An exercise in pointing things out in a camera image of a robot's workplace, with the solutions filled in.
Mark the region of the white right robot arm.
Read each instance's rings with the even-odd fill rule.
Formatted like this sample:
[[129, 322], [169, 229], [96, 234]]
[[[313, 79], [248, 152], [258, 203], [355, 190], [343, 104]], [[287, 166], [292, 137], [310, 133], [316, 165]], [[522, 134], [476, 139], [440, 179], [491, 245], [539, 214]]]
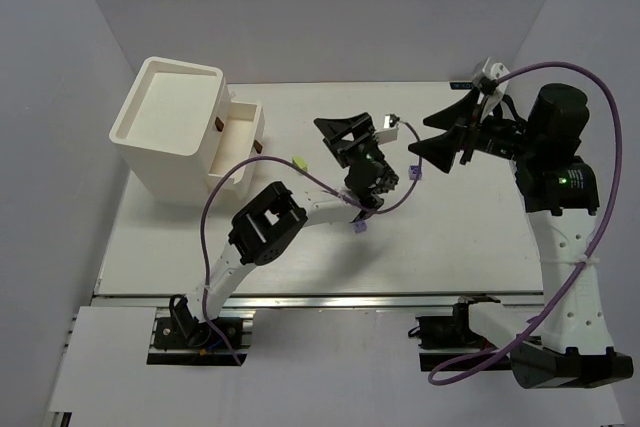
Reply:
[[596, 388], [634, 373], [630, 356], [616, 351], [588, 249], [604, 222], [593, 169], [576, 153], [590, 117], [588, 97], [562, 83], [543, 86], [527, 118], [513, 100], [496, 106], [472, 88], [461, 100], [424, 118], [440, 135], [410, 152], [443, 172], [476, 151], [511, 162], [536, 243], [545, 307], [530, 323], [500, 302], [471, 297], [453, 309], [463, 339], [481, 337], [502, 350], [525, 389]]

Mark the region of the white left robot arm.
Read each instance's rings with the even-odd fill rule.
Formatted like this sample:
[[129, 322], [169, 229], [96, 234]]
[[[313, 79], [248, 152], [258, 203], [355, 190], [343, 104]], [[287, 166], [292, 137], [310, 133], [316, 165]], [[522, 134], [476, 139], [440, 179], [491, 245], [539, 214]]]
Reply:
[[399, 177], [379, 147], [371, 116], [317, 118], [314, 125], [347, 171], [343, 190], [312, 177], [318, 188], [295, 195], [283, 182], [274, 181], [233, 216], [218, 259], [203, 256], [201, 286], [169, 303], [172, 324], [189, 345], [202, 344], [209, 332], [223, 333], [214, 321], [227, 299], [255, 268], [277, 260], [303, 228], [354, 223], [382, 213], [383, 196], [395, 189]]

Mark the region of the blue label sticker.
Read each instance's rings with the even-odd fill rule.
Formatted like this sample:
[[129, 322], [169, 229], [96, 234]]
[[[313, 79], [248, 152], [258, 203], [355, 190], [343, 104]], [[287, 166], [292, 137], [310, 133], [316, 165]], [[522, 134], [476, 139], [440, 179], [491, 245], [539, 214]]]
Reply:
[[474, 85], [467, 81], [451, 81], [449, 87], [452, 90], [472, 90]]

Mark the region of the purple upside-down lego brick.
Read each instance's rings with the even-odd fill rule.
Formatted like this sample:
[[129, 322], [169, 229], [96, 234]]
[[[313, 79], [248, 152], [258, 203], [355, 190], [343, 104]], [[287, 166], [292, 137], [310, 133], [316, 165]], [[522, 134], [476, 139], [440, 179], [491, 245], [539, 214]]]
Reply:
[[419, 181], [423, 177], [422, 168], [420, 165], [410, 165], [408, 169], [408, 178], [411, 181]]

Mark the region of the yellow-green lego wedge brick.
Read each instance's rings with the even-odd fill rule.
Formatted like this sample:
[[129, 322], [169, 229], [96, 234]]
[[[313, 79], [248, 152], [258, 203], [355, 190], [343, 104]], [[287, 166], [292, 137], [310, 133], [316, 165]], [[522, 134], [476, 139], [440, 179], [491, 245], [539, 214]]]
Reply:
[[292, 163], [300, 170], [307, 172], [308, 164], [307, 162], [300, 156], [293, 156], [291, 159]]

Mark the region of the purple 2x2 lego brick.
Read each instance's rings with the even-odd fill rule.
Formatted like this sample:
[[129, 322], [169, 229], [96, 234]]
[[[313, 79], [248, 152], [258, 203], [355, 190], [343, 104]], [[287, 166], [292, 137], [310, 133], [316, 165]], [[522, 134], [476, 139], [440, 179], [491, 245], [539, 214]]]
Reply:
[[364, 220], [356, 221], [352, 224], [355, 233], [363, 233], [367, 230], [367, 223]]

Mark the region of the white drawer cabinet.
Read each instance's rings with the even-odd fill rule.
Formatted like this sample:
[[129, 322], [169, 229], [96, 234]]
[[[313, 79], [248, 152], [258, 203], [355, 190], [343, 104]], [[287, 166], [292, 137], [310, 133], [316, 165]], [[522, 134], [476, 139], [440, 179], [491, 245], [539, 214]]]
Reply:
[[147, 58], [109, 133], [133, 174], [155, 200], [196, 206], [230, 108], [223, 72], [206, 65]]

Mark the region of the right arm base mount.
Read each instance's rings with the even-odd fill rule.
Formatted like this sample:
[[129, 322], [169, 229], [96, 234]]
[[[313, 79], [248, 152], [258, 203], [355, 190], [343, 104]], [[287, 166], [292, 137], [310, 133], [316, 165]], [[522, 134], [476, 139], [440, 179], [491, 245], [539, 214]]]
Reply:
[[448, 315], [428, 315], [416, 318], [417, 325], [407, 336], [419, 341], [420, 370], [430, 372], [437, 365], [467, 353], [494, 349], [486, 338], [469, 328], [469, 306], [475, 303], [501, 301], [488, 295], [461, 296]]

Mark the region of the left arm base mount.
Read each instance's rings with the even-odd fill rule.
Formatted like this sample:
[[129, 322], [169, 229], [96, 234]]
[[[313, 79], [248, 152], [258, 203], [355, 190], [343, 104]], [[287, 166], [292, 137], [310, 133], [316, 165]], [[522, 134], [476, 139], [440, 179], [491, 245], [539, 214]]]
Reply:
[[169, 299], [165, 315], [157, 315], [147, 364], [151, 366], [239, 367], [247, 358], [251, 337], [248, 318], [219, 317], [212, 321], [221, 336], [191, 314], [184, 295]]

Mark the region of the aluminium table edge rail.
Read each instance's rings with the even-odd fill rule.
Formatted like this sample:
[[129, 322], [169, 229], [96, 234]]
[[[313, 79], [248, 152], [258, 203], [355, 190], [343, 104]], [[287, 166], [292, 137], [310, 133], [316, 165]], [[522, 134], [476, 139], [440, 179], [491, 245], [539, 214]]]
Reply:
[[[458, 295], [335, 295], [335, 296], [233, 296], [224, 304], [227, 310], [295, 309], [295, 308], [364, 308], [364, 309], [426, 309], [445, 308], [455, 304]], [[95, 296], [94, 307], [157, 307], [168, 306], [167, 296]]]

